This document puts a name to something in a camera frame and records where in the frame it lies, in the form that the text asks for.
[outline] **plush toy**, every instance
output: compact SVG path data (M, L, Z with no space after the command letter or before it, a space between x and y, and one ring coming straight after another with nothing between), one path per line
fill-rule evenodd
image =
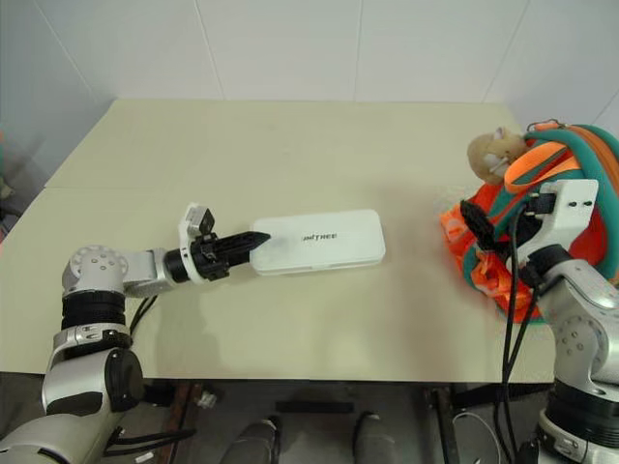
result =
M526 152L522 137L506 128L485 133L468 146L468 162L477 177L487 184L498 186L510 164Z

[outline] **white tiled wall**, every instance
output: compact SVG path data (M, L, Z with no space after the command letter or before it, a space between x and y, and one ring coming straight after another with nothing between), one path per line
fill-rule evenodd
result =
M618 20L616 0L0 0L5 168L27 202L119 97L506 102L618 133Z

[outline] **white bracket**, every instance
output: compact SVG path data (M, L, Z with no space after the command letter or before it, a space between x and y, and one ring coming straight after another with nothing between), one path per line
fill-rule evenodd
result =
M571 179L546 182L540 194L554 193L556 199L552 213L536 215L542 219L542 228L531 240L518 247L518 264L523 266L538 249L560 245L569 250L572 242L589 226L598 194L598 181Z
M190 203L185 211L185 215L181 218L178 224L178 235L180 240L181 259L183 260L183 266L187 271L187 275L193 283L200 284L206 279L200 275L193 262L190 246L193 240L201 235L199 226L200 221L206 214L206 208L198 205L197 203Z

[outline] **beige tabletop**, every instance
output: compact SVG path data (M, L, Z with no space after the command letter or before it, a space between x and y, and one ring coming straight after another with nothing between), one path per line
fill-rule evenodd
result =
M497 104L118 101L3 244L0 370L44 372L75 249L177 247L195 201L220 236L372 208L387 254L305 275L246 265L162 295L135 337L147 377L497 381L504 318L458 276L437 216L480 184L469 140L501 125L517 130ZM550 381L553 358L532 327L513 380Z

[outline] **white box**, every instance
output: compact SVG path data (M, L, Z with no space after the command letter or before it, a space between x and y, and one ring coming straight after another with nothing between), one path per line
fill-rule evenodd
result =
M271 240L251 252L251 265L263 276L368 266L385 255L374 210L266 217L251 230L271 234Z

